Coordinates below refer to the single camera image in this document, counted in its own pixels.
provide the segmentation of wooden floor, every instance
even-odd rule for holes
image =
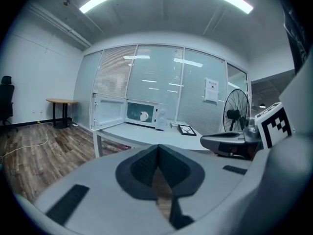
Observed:
[[[52,123],[36,124],[11,130],[0,136],[0,156],[23,146],[45,143],[46,130]],[[50,128],[49,141],[37,147],[17,150],[3,158],[4,173],[12,190],[33,202],[49,185],[66,176],[83,163],[95,158],[92,134],[77,126]],[[127,150],[128,147],[102,139],[103,155]],[[153,180],[158,207],[168,219],[172,192],[158,169]]]

